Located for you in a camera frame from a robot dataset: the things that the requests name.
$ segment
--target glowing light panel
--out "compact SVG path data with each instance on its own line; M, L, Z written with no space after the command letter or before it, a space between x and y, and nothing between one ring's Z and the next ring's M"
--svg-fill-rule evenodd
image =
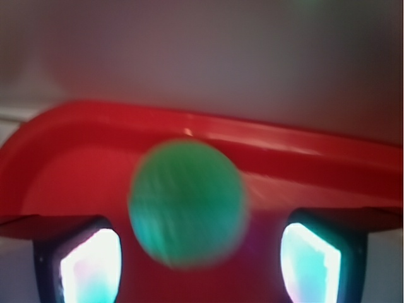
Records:
M115 302L121 266L119 236L111 229L100 229L61 261L65 303Z
M283 231L283 281L293 302L335 303L340 281L341 252L300 223Z

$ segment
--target light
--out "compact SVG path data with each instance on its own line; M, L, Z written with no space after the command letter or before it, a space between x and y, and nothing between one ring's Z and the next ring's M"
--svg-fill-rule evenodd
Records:
M100 229L61 260L65 303L115 302L121 265L118 235L112 229Z
M301 223L283 231L281 268L293 302L335 303L340 281L341 252Z

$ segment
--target blurry green ball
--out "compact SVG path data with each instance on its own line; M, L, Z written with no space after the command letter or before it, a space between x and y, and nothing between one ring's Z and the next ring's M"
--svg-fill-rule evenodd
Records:
M239 171L218 150L174 140L146 154L129 215L143 249L172 268L217 263L237 249L247 223Z

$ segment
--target white surface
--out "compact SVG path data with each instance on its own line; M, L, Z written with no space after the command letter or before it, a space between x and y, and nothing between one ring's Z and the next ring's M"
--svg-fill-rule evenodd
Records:
M0 146L20 127L18 122L2 121L0 119Z
M403 229L369 234L362 302L403 302Z
M25 122L44 111L46 107L37 106L34 108L28 107L13 107L0 105L0 121L1 120L14 120Z
M0 237L0 303L40 303L31 241Z
M0 1L0 102L101 98L402 144L403 2Z

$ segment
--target red plastic tray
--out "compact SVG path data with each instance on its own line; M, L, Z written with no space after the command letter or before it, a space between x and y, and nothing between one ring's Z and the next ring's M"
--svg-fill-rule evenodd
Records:
M127 211L139 158L184 137L238 166L252 209L242 247L206 270L154 262ZM284 302L280 236L294 208L402 204L402 148L187 112L72 102L22 125L0 149L0 215L99 213L112 221L123 247L118 302Z

